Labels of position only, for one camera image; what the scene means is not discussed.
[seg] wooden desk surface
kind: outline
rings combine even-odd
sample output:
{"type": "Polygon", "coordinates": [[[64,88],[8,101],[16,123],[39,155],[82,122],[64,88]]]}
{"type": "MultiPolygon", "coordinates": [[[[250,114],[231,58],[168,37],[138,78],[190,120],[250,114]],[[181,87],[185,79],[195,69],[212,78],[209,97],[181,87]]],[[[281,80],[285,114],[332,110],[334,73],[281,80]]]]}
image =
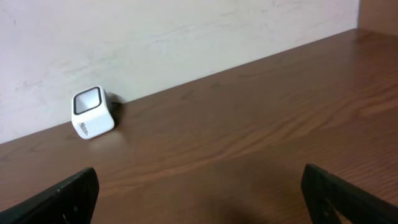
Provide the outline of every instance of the wooden desk surface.
{"type": "Polygon", "coordinates": [[[398,37],[351,30],[0,145],[0,210],[84,167],[92,223],[310,223],[314,163],[398,205],[398,37]]]}

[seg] white cube device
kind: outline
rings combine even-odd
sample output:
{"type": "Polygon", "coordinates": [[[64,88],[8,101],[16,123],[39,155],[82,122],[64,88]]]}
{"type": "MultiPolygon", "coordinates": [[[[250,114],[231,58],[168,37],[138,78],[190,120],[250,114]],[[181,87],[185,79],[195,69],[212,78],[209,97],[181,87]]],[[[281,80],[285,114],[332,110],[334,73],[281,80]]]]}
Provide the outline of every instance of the white cube device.
{"type": "Polygon", "coordinates": [[[112,102],[105,90],[94,86],[72,98],[72,124],[83,139],[91,139],[114,128],[112,102]]]}

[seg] logo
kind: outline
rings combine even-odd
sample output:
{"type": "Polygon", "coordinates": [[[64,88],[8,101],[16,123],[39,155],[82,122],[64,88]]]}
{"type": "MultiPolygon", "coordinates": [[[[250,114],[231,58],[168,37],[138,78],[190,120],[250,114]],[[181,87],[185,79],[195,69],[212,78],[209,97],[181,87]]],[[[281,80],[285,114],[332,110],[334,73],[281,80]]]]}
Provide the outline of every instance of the logo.
{"type": "Polygon", "coordinates": [[[83,123],[78,123],[78,124],[79,124],[81,130],[87,135],[88,131],[87,131],[87,128],[86,128],[86,124],[84,122],[83,123]]]}

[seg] wall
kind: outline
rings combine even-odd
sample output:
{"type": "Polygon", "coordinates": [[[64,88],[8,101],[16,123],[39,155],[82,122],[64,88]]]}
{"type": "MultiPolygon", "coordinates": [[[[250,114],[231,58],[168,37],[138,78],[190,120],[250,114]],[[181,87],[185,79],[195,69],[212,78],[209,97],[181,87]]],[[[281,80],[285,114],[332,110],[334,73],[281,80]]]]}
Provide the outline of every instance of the wall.
{"type": "Polygon", "coordinates": [[[358,0],[2,0],[0,142],[356,27],[358,0]]]}
{"type": "Polygon", "coordinates": [[[359,28],[398,35],[397,0],[361,0],[359,28]]]}

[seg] wooden table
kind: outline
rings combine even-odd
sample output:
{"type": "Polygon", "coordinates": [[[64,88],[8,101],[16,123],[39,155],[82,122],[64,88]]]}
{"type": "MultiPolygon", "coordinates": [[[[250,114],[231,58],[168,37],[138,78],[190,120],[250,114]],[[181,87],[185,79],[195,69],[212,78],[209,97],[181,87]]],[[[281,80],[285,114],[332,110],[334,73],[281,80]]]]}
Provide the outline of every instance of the wooden table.
{"type": "Polygon", "coordinates": [[[92,166],[92,223],[310,223],[314,163],[398,205],[398,37],[351,30],[0,145],[0,210],[92,166]]]}

